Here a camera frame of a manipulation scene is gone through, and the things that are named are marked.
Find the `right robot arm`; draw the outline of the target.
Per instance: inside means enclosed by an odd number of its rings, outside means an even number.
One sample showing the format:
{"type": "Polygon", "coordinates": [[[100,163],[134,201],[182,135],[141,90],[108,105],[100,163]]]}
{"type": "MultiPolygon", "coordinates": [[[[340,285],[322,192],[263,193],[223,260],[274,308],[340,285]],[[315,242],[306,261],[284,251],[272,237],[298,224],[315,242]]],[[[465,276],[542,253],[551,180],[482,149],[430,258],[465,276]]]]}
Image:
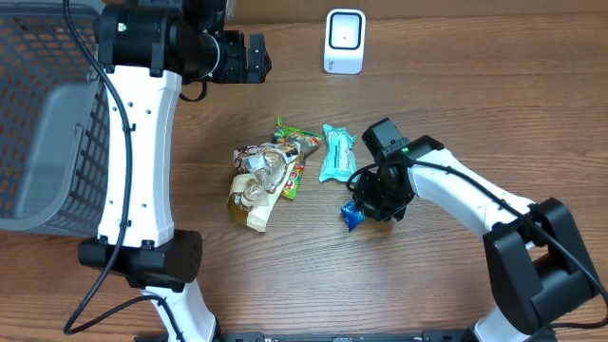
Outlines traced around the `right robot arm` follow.
{"type": "Polygon", "coordinates": [[[569,208],[514,195],[471,171],[430,136],[404,137],[390,119],[362,135],[373,162],[348,180],[354,207],[377,221],[401,220],[428,200],[479,237],[495,308],[464,330],[464,341],[553,341],[559,329],[595,330],[562,317],[607,296],[569,208]]]}

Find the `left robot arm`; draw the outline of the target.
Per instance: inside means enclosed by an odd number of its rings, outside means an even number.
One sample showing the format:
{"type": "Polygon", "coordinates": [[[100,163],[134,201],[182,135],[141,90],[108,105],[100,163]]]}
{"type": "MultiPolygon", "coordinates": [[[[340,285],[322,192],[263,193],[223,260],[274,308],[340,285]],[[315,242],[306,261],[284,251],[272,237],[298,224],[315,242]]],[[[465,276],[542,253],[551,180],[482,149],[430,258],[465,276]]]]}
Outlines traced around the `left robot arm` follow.
{"type": "Polygon", "coordinates": [[[88,54],[107,93],[109,152],[102,218],[78,257],[139,289],[168,341],[221,339],[197,282],[200,233],[172,218],[170,154],[184,86],[261,84],[271,70],[262,34],[225,28],[232,10],[229,0],[111,4],[88,54]]]}

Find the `teal snack packet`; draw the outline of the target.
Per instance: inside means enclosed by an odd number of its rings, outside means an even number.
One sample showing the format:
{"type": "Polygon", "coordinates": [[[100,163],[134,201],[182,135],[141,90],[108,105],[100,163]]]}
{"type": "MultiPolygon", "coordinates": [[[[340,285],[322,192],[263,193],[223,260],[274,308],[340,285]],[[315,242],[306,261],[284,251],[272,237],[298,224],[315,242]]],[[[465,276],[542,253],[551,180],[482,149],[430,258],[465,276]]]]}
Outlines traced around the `teal snack packet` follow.
{"type": "Polygon", "coordinates": [[[352,151],[355,137],[345,127],[323,125],[327,153],[319,174],[319,181],[330,179],[346,182],[357,170],[352,151]]]}

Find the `brown clear snack bag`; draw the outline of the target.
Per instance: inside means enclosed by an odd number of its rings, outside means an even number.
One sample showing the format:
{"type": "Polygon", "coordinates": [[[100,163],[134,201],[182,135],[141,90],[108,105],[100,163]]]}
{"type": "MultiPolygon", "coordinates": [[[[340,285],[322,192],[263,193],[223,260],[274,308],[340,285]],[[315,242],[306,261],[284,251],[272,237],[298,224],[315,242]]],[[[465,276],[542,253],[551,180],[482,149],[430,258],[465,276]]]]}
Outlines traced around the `brown clear snack bag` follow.
{"type": "Polygon", "coordinates": [[[299,142],[266,142],[234,151],[237,175],[231,184],[227,209],[236,222],[260,233],[266,231],[300,154],[299,142]]]}

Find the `blue Oreo cookie pack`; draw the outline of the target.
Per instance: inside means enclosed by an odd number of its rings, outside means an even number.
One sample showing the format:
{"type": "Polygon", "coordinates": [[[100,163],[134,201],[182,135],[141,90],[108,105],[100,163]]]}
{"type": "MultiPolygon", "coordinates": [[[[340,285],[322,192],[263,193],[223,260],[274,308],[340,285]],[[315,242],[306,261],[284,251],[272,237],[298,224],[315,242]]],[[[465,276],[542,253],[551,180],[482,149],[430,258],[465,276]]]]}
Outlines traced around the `blue Oreo cookie pack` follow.
{"type": "Polygon", "coordinates": [[[349,232],[355,230],[356,227],[366,219],[364,211],[357,207],[357,201],[355,199],[341,208],[341,214],[348,226],[349,232]]]}

